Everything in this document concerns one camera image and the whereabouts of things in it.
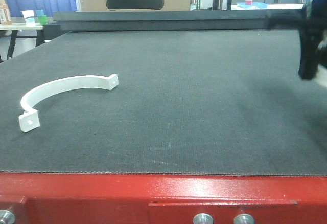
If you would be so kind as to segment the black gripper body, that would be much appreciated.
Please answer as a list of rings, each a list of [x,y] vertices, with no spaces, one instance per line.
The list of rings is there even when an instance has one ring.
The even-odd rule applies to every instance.
[[[318,66],[326,66],[326,0],[303,0],[300,10],[267,13],[266,28],[297,29],[300,38],[298,75],[303,80],[316,77]]]

